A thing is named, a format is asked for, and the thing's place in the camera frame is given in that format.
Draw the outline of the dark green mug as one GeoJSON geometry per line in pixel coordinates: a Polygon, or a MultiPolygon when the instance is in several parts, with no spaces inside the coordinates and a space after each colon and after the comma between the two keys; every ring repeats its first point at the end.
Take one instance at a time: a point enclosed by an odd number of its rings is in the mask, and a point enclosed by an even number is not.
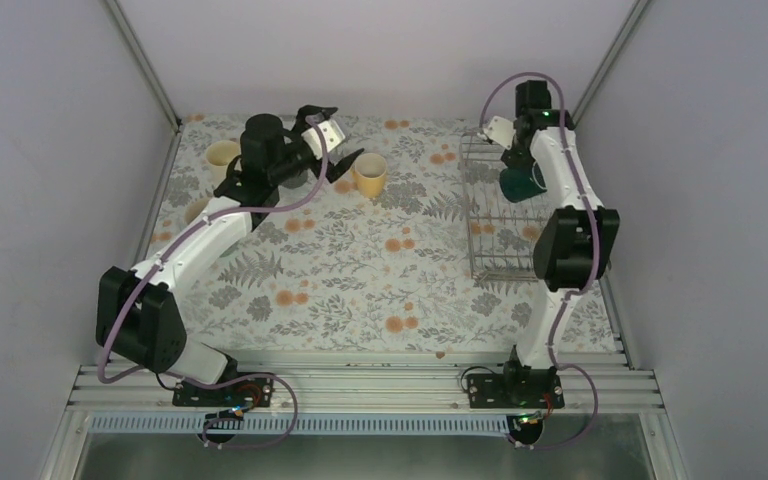
{"type": "Polygon", "coordinates": [[[307,183],[308,177],[309,177],[309,171],[302,170],[300,173],[284,180],[281,183],[281,186],[287,189],[297,189],[304,186],[307,183]]]}
{"type": "Polygon", "coordinates": [[[499,187],[504,198],[511,203],[523,202],[548,190],[537,163],[526,169],[505,168],[499,174],[499,187]]]}

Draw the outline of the yellow mug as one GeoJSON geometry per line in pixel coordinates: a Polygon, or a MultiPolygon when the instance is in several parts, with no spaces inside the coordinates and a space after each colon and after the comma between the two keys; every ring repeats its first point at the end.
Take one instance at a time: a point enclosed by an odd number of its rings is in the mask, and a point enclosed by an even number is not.
{"type": "Polygon", "coordinates": [[[384,190],[388,174],[386,159],[376,153],[363,153],[352,166],[358,192],[367,199],[378,197],[384,190]]]}

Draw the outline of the cream ribbed mug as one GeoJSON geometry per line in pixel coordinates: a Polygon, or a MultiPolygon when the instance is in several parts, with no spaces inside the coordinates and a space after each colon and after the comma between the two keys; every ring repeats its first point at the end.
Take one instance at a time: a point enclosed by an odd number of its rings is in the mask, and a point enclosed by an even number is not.
{"type": "Polygon", "coordinates": [[[214,186],[226,178],[228,166],[240,153],[240,145],[232,140],[220,140],[208,146],[205,161],[214,186]]]}

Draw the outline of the floral white mug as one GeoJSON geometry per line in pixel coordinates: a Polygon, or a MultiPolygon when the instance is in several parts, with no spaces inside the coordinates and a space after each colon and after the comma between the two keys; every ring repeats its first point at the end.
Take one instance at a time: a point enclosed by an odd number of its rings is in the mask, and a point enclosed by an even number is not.
{"type": "Polygon", "coordinates": [[[239,209],[240,204],[227,197],[204,198],[194,204],[187,212],[187,229],[177,237],[182,240],[177,252],[187,261],[208,263],[230,255],[251,227],[250,215],[239,209]]]}

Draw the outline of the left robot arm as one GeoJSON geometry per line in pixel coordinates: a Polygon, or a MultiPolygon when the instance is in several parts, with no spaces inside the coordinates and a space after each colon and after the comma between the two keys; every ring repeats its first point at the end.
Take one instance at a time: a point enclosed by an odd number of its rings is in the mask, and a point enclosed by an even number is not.
{"type": "Polygon", "coordinates": [[[336,112],[305,105],[290,128],[273,114],[250,117],[201,213],[154,255],[102,275],[95,332],[101,383],[148,370],[197,387],[215,405],[236,396],[235,360],[189,338],[176,296],[269,215],[305,206],[349,170],[358,152],[330,159],[346,140],[336,112]]]}

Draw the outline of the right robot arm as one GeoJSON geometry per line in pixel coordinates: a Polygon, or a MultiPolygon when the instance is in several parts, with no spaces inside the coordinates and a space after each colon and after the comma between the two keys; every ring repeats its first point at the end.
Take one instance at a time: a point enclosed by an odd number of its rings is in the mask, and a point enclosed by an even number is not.
{"type": "Polygon", "coordinates": [[[579,298],[604,274],[620,226],[618,211],[605,207],[591,187],[574,124],[564,107],[553,107],[549,85],[547,80],[517,85],[515,118],[501,122],[497,141],[504,148],[499,176],[504,198],[521,203],[545,193],[554,208],[533,247],[538,299],[503,368],[501,391],[515,407],[556,397],[563,368],[557,342],[579,298]]]}

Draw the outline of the floral table mat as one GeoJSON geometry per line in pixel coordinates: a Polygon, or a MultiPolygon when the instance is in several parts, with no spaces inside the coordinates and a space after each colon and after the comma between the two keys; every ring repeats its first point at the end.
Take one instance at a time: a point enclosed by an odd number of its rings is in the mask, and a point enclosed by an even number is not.
{"type": "Polygon", "coordinates": [[[382,155],[367,199],[350,175],[270,215],[176,296],[190,337],[230,350],[507,353],[534,282],[478,282],[469,266],[460,119],[341,119],[346,151],[382,155]]]}

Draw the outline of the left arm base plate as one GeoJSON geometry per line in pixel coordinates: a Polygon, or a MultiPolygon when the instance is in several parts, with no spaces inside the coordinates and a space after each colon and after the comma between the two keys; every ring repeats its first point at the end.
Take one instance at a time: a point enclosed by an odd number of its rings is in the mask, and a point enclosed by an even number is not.
{"type": "Polygon", "coordinates": [[[176,407],[210,407],[217,409],[268,407],[274,390],[274,378],[266,373],[237,372],[221,378],[229,386],[209,388],[183,381],[175,388],[172,404],[176,407]]]}

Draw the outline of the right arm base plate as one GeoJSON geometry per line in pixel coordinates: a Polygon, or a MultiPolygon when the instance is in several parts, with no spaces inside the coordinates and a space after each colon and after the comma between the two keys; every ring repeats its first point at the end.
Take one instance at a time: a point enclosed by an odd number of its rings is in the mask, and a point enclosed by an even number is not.
{"type": "Polygon", "coordinates": [[[519,379],[470,373],[466,389],[472,409],[562,409],[566,405],[559,376],[548,370],[519,379]]]}

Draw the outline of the aluminium mounting rail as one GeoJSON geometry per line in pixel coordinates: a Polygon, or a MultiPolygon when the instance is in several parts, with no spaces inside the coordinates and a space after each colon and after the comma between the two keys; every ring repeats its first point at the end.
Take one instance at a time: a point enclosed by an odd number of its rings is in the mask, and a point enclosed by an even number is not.
{"type": "MultiPolygon", "coordinates": [[[[453,368],[318,366],[275,368],[278,376],[269,411],[289,413],[464,414],[470,396],[453,368]]],[[[645,371],[596,370],[585,380],[576,372],[561,376],[564,413],[660,413],[665,404],[655,376],[645,371]]],[[[68,397],[71,409],[170,410],[173,395],[154,376],[137,373],[103,385],[79,370],[68,397]]]]}

